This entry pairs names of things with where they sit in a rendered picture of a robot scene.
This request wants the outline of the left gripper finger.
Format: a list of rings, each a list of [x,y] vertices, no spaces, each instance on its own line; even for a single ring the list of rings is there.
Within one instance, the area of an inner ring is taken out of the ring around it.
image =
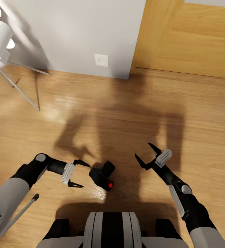
[[[82,161],[81,159],[79,159],[79,160],[77,161],[77,164],[81,164],[81,165],[90,167],[89,164],[87,164],[86,162]]]
[[[69,182],[67,183],[67,185],[68,185],[69,187],[83,187],[82,185],[79,185],[79,184],[77,184],[77,183],[71,182],[70,180],[69,180]]]

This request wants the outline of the camera tripod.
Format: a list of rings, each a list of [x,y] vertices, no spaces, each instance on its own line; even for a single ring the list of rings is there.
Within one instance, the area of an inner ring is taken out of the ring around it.
[[[39,195],[36,194],[32,200],[21,210],[21,212],[3,229],[0,233],[0,238],[8,231],[8,229],[23,215],[23,213],[32,205],[34,201],[37,201]]]

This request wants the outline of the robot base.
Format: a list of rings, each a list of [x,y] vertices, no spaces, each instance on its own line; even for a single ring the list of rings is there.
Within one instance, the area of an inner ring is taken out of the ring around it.
[[[156,237],[141,231],[142,248],[189,248],[169,219],[157,219],[155,230]],[[56,219],[36,248],[83,248],[84,231],[74,237],[69,237],[69,231],[68,219]]]

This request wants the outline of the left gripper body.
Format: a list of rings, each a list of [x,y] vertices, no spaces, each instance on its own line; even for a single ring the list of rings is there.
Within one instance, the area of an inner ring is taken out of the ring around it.
[[[59,174],[59,175],[62,175],[62,174],[64,173],[64,168],[65,168],[66,164],[67,164],[66,162],[61,161],[61,162],[59,163],[58,167],[56,168],[55,173],[57,173],[57,174]],[[76,160],[76,159],[74,160],[73,164],[74,164],[74,165],[77,164],[77,160]]]

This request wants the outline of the digital camera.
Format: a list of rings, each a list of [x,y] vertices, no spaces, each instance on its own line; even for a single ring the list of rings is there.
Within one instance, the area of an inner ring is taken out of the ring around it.
[[[114,181],[110,181],[109,176],[115,168],[116,167],[110,161],[107,161],[102,168],[94,166],[89,172],[89,176],[97,186],[109,192],[114,186]]]

